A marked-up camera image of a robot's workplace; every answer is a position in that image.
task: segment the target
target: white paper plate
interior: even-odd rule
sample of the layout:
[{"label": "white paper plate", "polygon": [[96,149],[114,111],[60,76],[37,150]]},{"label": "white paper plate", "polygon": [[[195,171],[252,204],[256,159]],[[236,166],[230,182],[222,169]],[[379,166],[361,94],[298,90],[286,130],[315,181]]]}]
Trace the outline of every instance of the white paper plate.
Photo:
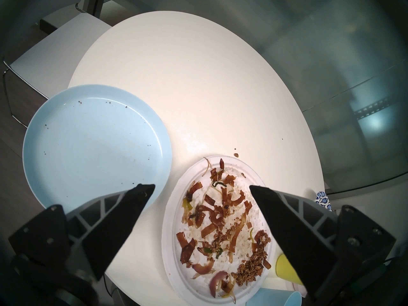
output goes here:
[{"label": "white paper plate", "polygon": [[[239,191],[242,190],[245,193],[246,200],[251,201],[253,204],[253,207],[250,210],[246,220],[247,222],[250,221],[253,225],[253,236],[255,236],[258,230],[264,229],[271,237],[271,243],[269,243],[265,248],[268,257],[271,258],[276,250],[276,241],[273,239],[265,218],[263,217],[249,190],[250,185],[264,186],[264,183],[248,165],[235,157],[217,155],[209,157],[208,159],[213,167],[219,168],[220,158],[222,158],[225,163],[226,173],[237,177],[235,180],[232,199],[237,199],[239,196]],[[234,305],[231,298],[219,297],[220,293],[224,293],[223,291],[218,292],[216,298],[213,298],[210,294],[208,284],[210,283],[213,275],[215,275],[218,271],[225,270],[228,273],[237,272],[237,268],[241,264],[241,260],[247,259],[246,254],[248,253],[249,256],[252,255],[251,242],[247,239],[249,237],[249,229],[246,225],[238,236],[236,246],[237,249],[234,255],[233,263],[230,264],[228,262],[227,252],[223,252],[219,259],[215,260],[213,268],[216,269],[216,272],[213,275],[202,275],[197,279],[192,280],[191,278],[194,276],[195,271],[192,268],[186,268],[186,266],[182,265],[180,262],[181,247],[177,240],[176,234],[183,231],[187,241],[190,241],[192,237],[194,237],[195,240],[200,240],[201,238],[199,231],[201,229],[195,229],[194,226],[188,227],[187,224],[181,223],[181,218],[183,215],[182,200],[191,183],[193,181],[200,181],[203,185],[202,189],[199,189],[194,193],[192,203],[193,207],[195,207],[197,202],[202,201],[206,192],[209,196],[216,200],[216,204],[221,205],[221,194],[214,191],[212,188],[207,190],[211,184],[211,180],[210,169],[205,176],[202,177],[202,174],[206,168],[207,161],[203,158],[201,161],[197,162],[190,169],[188,169],[177,182],[168,200],[162,228],[162,256],[164,268],[173,289],[190,305]],[[242,202],[240,205],[235,207],[235,215],[231,215],[230,217],[241,217],[244,208],[244,203]],[[209,224],[210,221],[208,219],[208,215],[206,215],[202,227],[208,226]],[[225,232],[226,228],[229,228],[228,223],[224,227],[223,232]],[[213,240],[213,234],[214,233],[207,236],[206,241],[211,243]],[[197,250],[197,247],[191,256],[190,261],[192,263],[200,263],[202,265],[207,263],[206,257]],[[245,304],[245,302],[258,291],[267,274],[268,270],[264,268],[262,276],[257,277],[256,281],[248,283],[248,286],[245,286],[245,284],[241,287],[235,285],[234,293],[236,296],[237,305]]]}]

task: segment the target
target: table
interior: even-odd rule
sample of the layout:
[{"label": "table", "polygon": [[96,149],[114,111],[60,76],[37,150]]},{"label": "table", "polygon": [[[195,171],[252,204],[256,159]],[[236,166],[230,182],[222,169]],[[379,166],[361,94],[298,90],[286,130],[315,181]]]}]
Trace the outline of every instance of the table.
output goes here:
[{"label": "table", "polygon": [[[293,96],[262,56],[214,22],[173,11],[124,20],[89,48],[69,87],[92,83],[144,100],[171,140],[169,180],[107,270],[142,306],[186,304],[165,274],[162,220],[177,180],[203,156],[237,153],[275,190],[312,199],[324,191],[316,146]],[[273,277],[264,287],[285,287]]]}]

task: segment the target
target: chair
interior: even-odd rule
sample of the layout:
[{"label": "chair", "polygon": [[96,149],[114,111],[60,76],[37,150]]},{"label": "chair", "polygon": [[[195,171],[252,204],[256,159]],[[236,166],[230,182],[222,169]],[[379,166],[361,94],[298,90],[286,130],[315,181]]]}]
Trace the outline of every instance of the chair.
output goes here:
[{"label": "chair", "polygon": [[5,59],[4,93],[12,117],[27,128],[12,112],[6,88],[6,74],[14,73],[45,99],[68,88],[71,77],[90,46],[111,26],[80,10],[79,15],[33,46],[12,64]]}]

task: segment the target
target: metal chair leg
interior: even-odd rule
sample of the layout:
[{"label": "metal chair leg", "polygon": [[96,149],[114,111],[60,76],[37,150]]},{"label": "metal chair leg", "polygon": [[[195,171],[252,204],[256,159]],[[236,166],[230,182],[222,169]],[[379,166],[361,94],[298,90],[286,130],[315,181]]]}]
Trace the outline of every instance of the metal chair leg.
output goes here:
[{"label": "metal chair leg", "polygon": [[29,84],[26,80],[24,80],[22,77],[19,76],[19,74],[17,72],[15,72],[6,62],[5,59],[3,59],[3,63],[6,66],[6,71],[4,71],[3,73],[3,88],[4,88],[4,94],[6,95],[6,100],[7,100],[7,105],[9,106],[9,111],[11,116],[17,120],[20,124],[22,124],[25,128],[28,128],[28,126],[26,124],[24,124],[21,120],[19,120],[12,112],[11,110],[11,106],[10,106],[10,101],[9,101],[9,95],[7,94],[7,87],[6,87],[6,73],[11,71],[12,73],[14,73],[20,80],[22,80],[25,84],[27,84],[29,87],[31,87],[35,92],[37,92],[38,94],[40,94],[43,98],[45,98],[46,100],[48,100],[49,98],[46,97],[44,94],[42,94],[40,91],[38,91],[35,87],[33,87],[31,84]]},{"label": "metal chair leg", "polygon": [[81,13],[86,13],[84,10],[82,10],[82,9],[80,9],[80,8],[78,7],[78,3],[75,4],[75,8],[76,8],[78,11],[80,11]]},{"label": "metal chair leg", "polygon": [[21,120],[19,120],[16,116],[14,116],[13,112],[11,111],[11,106],[9,102],[9,96],[7,95],[7,87],[6,87],[6,73],[9,71],[7,68],[6,71],[3,73],[3,88],[4,88],[4,94],[6,95],[6,100],[7,100],[7,105],[9,106],[9,111],[11,116],[17,120],[20,124],[22,124],[25,128],[28,128],[26,124],[24,124]]},{"label": "metal chair leg", "polygon": [[8,65],[8,63],[6,62],[6,60],[3,58],[3,63],[4,65],[7,67],[7,71],[10,70],[12,73],[14,73],[20,80],[22,80],[25,84],[27,84],[29,87],[31,87],[35,92],[37,92],[38,94],[40,94],[43,98],[45,98],[46,100],[49,100],[48,97],[46,97],[44,94],[42,94],[40,91],[38,91],[35,87],[33,87],[31,84],[29,84],[26,80],[24,80],[22,77],[19,76],[19,74],[17,72],[15,72],[13,70],[12,67],[10,67]]}]

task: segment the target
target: light blue plate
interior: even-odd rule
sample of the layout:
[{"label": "light blue plate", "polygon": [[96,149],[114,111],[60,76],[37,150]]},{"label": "light blue plate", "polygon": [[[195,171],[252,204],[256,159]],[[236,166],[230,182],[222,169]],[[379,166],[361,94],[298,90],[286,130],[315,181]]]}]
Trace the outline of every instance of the light blue plate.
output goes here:
[{"label": "light blue plate", "polygon": [[105,85],[80,85],[46,101],[23,144],[27,182],[38,201],[65,213],[142,184],[164,188],[171,145],[157,114],[141,99]]}]

